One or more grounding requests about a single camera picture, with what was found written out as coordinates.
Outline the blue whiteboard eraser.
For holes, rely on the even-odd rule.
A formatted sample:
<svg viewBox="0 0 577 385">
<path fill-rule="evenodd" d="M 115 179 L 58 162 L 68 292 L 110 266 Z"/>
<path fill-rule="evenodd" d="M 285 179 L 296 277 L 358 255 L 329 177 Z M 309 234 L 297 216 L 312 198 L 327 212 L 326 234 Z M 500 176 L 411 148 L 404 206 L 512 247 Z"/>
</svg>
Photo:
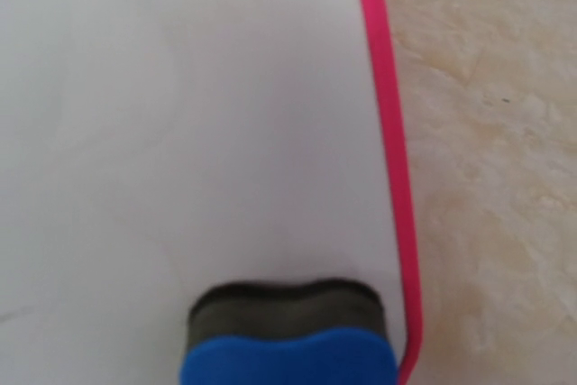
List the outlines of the blue whiteboard eraser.
<svg viewBox="0 0 577 385">
<path fill-rule="evenodd" d="M 385 308 L 370 286 L 236 281 L 188 313 L 182 384 L 395 384 Z"/>
</svg>

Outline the pink framed whiteboard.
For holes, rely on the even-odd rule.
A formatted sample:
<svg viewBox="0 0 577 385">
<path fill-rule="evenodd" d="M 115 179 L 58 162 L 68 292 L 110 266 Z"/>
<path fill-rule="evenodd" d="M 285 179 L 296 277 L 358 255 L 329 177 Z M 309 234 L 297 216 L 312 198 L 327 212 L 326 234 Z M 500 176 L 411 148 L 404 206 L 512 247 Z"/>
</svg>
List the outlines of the pink framed whiteboard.
<svg viewBox="0 0 577 385">
<path fill-rule="evenodd" d="M 1 381 L 182 384 L 236 281 L 370 286 L 423 335 L 385 0 L 1 0 Z"/>
</svg>

